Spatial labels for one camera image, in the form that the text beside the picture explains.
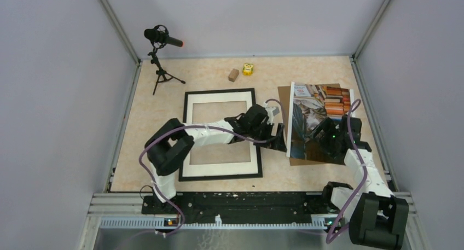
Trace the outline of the black picture frame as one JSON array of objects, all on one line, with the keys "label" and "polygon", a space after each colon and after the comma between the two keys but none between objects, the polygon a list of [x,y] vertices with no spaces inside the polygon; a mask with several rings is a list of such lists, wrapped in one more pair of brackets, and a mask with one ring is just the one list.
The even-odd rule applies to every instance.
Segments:
[{"label": "black picture frame", "polygon": [[[210,90],[186,92],[184,98],[183,119],[191,122],[193,119],[193,105],[201,103],[226,103],[226,102],[245,102],[247,108],[256,104],[255,90],[231,89],[231,90]],[[221,179],[243,179],[243,178],[262,178],[262,159],[260,149],[254,145],[254,140],[233,131],[233,128],[225,120],[207,124],[184,123],[181,133],[186,133],[193,138],[193,148],[213,144],[233,144],[241,141],[249,141],[246,145],[250,152],[249,161],[231,162],[220,164],[191,165],[191,148],[187,149],[184,162],[180,166],[179,181],[211,181]]]}]

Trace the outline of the white photo mat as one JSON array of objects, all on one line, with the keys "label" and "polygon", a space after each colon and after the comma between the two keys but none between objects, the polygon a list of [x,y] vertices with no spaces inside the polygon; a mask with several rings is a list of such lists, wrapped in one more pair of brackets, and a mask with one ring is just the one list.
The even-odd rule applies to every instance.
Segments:
[{"label": "white photo mat", "polygon": [[[212,124],[225,128],[222,120],[235,117],[256,103],[254,89],[191,91],[185,93],[183,123]],[[227,133],[210,130],[195,142],[179,171],[179,181],[261,178],[260,149],[248,141],[223,143]]]}]

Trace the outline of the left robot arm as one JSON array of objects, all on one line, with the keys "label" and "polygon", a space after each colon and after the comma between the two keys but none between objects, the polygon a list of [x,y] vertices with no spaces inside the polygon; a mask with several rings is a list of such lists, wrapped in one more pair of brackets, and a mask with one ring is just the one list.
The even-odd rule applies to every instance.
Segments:
[{"label": "left robot arm", "polygon": [[168,120],[144,145],[139,156],[147,157],[146,167],[156,196],[154,205],[161,213],[175,208],[175,172],[181,168],[193,148],[213,144],[234,144],[249,141],[254,146],[286,152],[286,125],[274,125],[278,107],[254,104],[246,113],[225,117],[214,123],[186,124],[177,118]]}]

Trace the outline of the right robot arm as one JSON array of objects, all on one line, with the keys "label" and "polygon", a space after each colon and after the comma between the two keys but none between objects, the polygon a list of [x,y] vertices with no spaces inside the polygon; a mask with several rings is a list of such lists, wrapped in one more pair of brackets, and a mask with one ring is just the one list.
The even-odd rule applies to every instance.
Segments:
[{"label": "right robot arm", "polygon": [[328,182],[321,206],[328,213],[347,222],[350,241],[354,245],[379,249],[401,249],[409,214],[405,199],[397,197],[383,181],[373,161],[368,142],[361,141],[362,122],[344,115],[339,124],[323,119],[310,133],[321,150],[342,162],[353,173],[357,187]]}]

